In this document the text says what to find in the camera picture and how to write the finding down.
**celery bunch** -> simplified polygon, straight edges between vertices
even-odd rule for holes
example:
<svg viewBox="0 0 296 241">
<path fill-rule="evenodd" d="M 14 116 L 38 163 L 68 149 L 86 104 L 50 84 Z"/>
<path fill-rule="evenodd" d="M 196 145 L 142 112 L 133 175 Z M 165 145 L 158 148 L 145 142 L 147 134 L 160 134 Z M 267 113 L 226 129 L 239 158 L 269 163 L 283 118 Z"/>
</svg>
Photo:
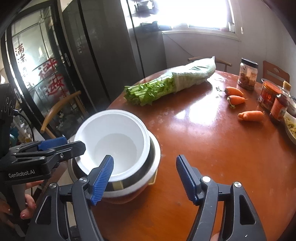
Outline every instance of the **celery bunch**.
<svg viewBox="0 0 296 241">
<path fill-rule="evenodd" d="M 147 83 L 135 86 L 125 86 L 124 97 L 132 104 L 152 104 L 158 98 L 176 92 L 176 85 L 172 75 L 161 76 Z"/>
</svg>

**red sauce jar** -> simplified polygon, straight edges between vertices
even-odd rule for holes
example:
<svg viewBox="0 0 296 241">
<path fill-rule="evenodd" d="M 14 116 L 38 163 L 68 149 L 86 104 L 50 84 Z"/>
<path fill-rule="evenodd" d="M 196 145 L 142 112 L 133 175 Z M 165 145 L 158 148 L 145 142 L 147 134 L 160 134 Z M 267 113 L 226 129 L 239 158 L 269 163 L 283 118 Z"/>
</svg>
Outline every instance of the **red sauce jar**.
<svg viewBox="0 0 296 241">
<path fill-rule="evenodd" d="M 267 110 L 271 110 L 276 96 L 281 93 L 281 89 L 267 79 L 262 79 L 263 87 L 259 97 L 259 103 Z"/>
</svg>

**wall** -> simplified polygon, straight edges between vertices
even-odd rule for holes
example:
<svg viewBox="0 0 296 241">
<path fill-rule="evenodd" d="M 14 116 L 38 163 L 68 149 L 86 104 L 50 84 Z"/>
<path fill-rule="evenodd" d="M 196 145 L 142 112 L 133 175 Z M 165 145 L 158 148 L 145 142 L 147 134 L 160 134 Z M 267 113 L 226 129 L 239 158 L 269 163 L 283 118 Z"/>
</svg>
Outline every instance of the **wall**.
<svg viewBox="0 0 296 241">
<path fill-rule="evenodd" d="M 38 3 L 42 3 L 42 2 L 45 2 L 45 1 L 47 1 L 47 0 L 32 0 L 31 2 L 29 2 L 29 3 L 28 3 L 28 4 L 22 9 L 22 11 L 25 10 L 25 9 L 27 9 L 27 8 L 30 8 L 30 7 L 32 7 L 32 6 L 36 5 L 36 4 L 38 4 Z"/>
<path fill-rule="evenodd" d="M 278 66 L 290 74 L 291 94 L 296 96 L 296 45 L 285 28 L 282 29 L 280 47 Z"/>
<path fill-rule="evenodd" d="M 215 55 L 233 64 L 228 72 L 238 74 L 244 57 L 259 63 L 257 81 L 260 81 L 263 60 L 266 60 L 291 75 L 291 85 L 295 86 L 292 94 L 296 95 L 296 71 L 291 63 L 296 58 L 296 46 L 284 25 L 261 0 L 231 0 L 235 1 L 242 19 L 240 23 L 235 18 L 236 30 L 243 26 L 244 32 L 237 31 L 240 41 L 199 33 L 166 32 L 163 39 L 168 68 L 187 64 L 187 58 L 193 56 Z M 217 69 L 223 70 L 224 66 L 217 65 Z"/>
<path fill-rule="evenodd" d="M 72 0 L 60 0 L 61 2 L 61 8 L 62 12 L 65 10 L 65 8 L 72 2 Z"/>
</svg>

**jar lid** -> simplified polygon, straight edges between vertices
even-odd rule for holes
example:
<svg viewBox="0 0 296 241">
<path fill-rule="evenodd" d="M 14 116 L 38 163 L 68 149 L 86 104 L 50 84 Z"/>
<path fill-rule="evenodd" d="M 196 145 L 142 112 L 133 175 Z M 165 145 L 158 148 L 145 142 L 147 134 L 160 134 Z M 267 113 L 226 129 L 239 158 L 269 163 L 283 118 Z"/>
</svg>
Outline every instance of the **jar lid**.
<svg viewBox="0 0 296 241">
<path fill-rule="evenodd" d="M 284 81 L 284 82 L 283 82 L 283 87 L 284 87 L 287 91 L 290 91 L 290 90 L 291 90 L 291 85 L 290 85 L 287 81 Z"/>
<path fill-rule="evenodd" d="M 248 66 L 251 66 L 251 67 L 253 67 L 255 69 L 258 69 L 258 64 L 256 62 L 250 61 L 250 60 L 248 60 L 246 58 L 242 58 L 242 63 L 246 64 Z"/>
<path fill-rule="evenodd" d="M 276 84 L 272 83 L 267 79 L 262 79 L 262 80 L 264 80 L 264 86 L 268 88 L 270 91 L 274 92 L 274 94 L 281 93 L 281 89 Z"/>
</svg>

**wooden chair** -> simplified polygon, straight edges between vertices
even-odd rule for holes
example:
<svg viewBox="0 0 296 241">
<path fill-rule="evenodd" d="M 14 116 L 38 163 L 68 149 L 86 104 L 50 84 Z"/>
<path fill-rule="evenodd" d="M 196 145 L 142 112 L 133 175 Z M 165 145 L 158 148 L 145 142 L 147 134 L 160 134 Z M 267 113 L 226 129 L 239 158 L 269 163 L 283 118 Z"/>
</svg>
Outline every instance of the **wooden chair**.
<svg viewBox="0 0 296 241">
<path fill-rule="evenodd" d="M 188 62 L 193 62 L 193 61 L 200 60 L 200 59 L 203 59 L 203 58 L 205 58 L 205 57 L 194 57 L 194 58 L 187 59 L 187 61 Z M 225 65 L 224 72 L 227 72 L 227 66 L 232 67 L 232 64 L 231 63 L 227 63 L 224 60 L 220 60 L 218 58 L 215 58 L 215 63 L 217 63 L 217 64 L 224 64 Z"/>
<path fill-rule="evenodd" d="M 288 73 L 267 61 L 263 61 L 263 78 L 275 83 L 278 86 L 282 86 L 284 80 L 290 83 L 290 75 Z"/>
<path fill-rule="evenodd" d="M 50 111 L 47 113 L 42 127 L 40 129 L 41 133 L 46 132 L 50 138 L 56 138 L 55 135 L 47 128 L 47 125 L 49 124 L 49 122 L 55 117 L 55 115 L 66 105 L 68 104 L 72 99 L 75 99 L 80 111 L 82 112 L 84 117 L 87 117 L 87 112 L 85 110 L 85 108 L 83 107 L 82 103 L 80 102 L 78 95 L 81 94 L 81 91 L 77 91 L 74 94 L 71 94 L 63 99 L 61 99 L 59 102 L 57 102 L 51 109 Z"/>
</svg>

